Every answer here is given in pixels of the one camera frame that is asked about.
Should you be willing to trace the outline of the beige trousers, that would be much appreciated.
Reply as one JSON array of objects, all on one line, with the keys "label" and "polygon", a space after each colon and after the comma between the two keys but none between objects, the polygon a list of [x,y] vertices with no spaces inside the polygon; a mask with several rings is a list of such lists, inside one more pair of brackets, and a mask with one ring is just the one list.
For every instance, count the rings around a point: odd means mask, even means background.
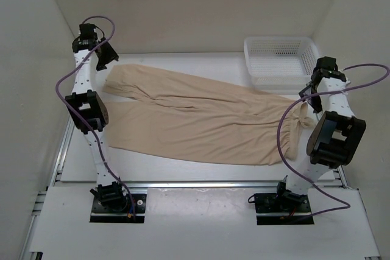
[{"label": "beige trousers", "polygon": [[117,65],[104,92],[112,148],[200,163],[272,165],[295,159],[305,103],[231,83],[143,65]]}]

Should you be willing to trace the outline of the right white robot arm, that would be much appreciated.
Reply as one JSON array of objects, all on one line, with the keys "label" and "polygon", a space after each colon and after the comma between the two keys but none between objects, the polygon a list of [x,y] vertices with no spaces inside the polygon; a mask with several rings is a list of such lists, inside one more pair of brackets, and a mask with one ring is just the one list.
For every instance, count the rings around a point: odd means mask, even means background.
[{"label": "right white robot arm", "polygon": [[305,159],[277,186],[274,205],[287,211],[307,199],[309,188],[330,169],[348,165],[361,141],[366,122],[356,118],[344,92],[348,85],[336,59],[321,57],[310,82],[299,92],[321,118],[307,142]]}]

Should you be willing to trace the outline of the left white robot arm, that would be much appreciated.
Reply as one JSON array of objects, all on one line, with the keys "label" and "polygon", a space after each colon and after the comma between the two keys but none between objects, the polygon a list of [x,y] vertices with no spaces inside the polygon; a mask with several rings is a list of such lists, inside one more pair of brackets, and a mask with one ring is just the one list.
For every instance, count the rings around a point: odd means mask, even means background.
[{"label": "left white robot arm", "polygon": [[107,65],[119,60],[119,55],[107,42],[104,34],[99,38],[98,26],[83,23],[79,26],[79,36],[72,43],[77,66],[74,86],[65,97],[71,106],[68,110],[74,125],[83,133],[91,150],[97,174],[97,186],[90,192],[94,201],[113,212],[123,211],[128,205],[128,197],[118,179],[106,168],[108,147],[104,138],[104,127],[108,125],[108,111],[95,89],[95,75],[107,69]]}]

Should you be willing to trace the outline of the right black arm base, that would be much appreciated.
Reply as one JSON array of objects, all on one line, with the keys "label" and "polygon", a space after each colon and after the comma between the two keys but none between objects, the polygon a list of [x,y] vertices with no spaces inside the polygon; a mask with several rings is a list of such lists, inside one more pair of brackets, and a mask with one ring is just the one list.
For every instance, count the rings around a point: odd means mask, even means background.
[{"label": "right black arm base", "polygon": [[295,202],[276,193],[255,193],[247,202],[255,207],[257,225],[314,225],[307,196]]}]

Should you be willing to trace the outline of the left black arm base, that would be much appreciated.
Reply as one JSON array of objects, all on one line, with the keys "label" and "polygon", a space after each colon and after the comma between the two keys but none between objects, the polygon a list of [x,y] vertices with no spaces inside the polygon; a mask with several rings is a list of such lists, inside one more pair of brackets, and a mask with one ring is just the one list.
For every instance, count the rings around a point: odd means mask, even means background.
[{"label": "left black arm base", "polygon": [[147,192],[141,190],[140,192],[132,194],[133,204],[135,207],[135,214],[133,216],[133,207],[129,198],[126,198],[124,203],[120,203],[116,207],[104,206],[97,198],[93,199],[90,213],[91,223],[144,223],[146,206],[147,206]]}]

